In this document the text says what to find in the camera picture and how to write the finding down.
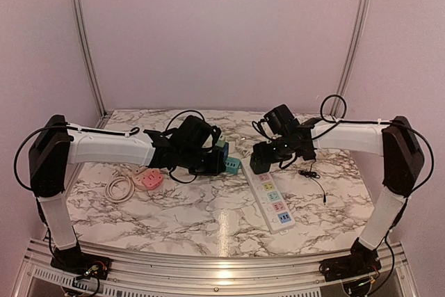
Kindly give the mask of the white long power strip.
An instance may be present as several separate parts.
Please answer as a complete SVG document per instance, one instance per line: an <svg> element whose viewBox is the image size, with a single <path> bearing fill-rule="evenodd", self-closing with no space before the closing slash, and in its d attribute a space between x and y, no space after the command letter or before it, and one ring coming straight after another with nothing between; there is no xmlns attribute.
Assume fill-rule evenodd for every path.
<svg viewBox="0 0 445 297"><path fill-rule="evenodd" d="M270 233L287 234L296 222L272 175L254 174L249 158L241 160L241 168Z"/></svg>

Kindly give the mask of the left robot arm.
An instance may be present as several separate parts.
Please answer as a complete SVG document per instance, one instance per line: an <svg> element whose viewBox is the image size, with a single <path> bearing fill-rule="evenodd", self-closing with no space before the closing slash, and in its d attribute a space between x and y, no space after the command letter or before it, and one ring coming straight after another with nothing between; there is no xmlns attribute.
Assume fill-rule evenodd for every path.
<svg viewBox="0 0 445 297"><path fill-rule="evenodd" d="M72 272L83 272L88 258L81 251L63 198L69 164L128 163L173 172L185 168L194 177L225 171L225 152L216 143L219 127L189 115L176 128L164 131L107 131L68 123L53 115L48 123L26 137L29 148L29 185L42 222L54 243L53 258Z"/></svg>

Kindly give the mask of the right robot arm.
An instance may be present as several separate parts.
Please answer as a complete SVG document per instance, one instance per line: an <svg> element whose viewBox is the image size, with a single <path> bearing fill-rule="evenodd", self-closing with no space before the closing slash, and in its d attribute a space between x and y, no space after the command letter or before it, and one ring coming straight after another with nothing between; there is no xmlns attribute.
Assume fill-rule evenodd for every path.
<svg viewBox="0 0 445 297"><path fill-rule="evenodd" d="M371 264L373 252L388 231L401 219L412 193L421 186L417 180L425 157L419 145L420 133L411 128L404 116L390 121L273 121L270 128L276 137L255 144L250 157L250 168L256 175L268 172L273 163L295 161L298 157L313 160L317 150L364 152L384 159L383 189L350 249L351 255L344 261L347 272L360 274Z"/></svg>

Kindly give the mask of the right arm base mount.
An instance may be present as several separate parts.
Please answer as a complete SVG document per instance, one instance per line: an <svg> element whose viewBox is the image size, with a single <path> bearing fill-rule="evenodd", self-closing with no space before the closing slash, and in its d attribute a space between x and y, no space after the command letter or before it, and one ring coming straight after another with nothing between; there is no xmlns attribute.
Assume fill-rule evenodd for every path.
<svg viewBox="0 0 445 297"><path fill-rule="evenodd" d="M318 269L326 282L332 282L377 272L381 268L382 265L378 257L364 262L360 259L354 259L352 255L346 255L324 259L320 262Z"/></svg>

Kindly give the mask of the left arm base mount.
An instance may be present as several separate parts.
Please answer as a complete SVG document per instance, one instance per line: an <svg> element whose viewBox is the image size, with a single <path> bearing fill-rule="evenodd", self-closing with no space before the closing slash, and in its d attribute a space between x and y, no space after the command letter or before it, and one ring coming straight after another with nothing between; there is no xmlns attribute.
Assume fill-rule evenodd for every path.
<svg viewBox="0 0 445 297"><path fill-rule="evenodd" d="M79 280L84 278L105 280L108 276L110 265L110 258L84 252L68 255L59 254L51 259L53 268L76 274Z"/></svg>

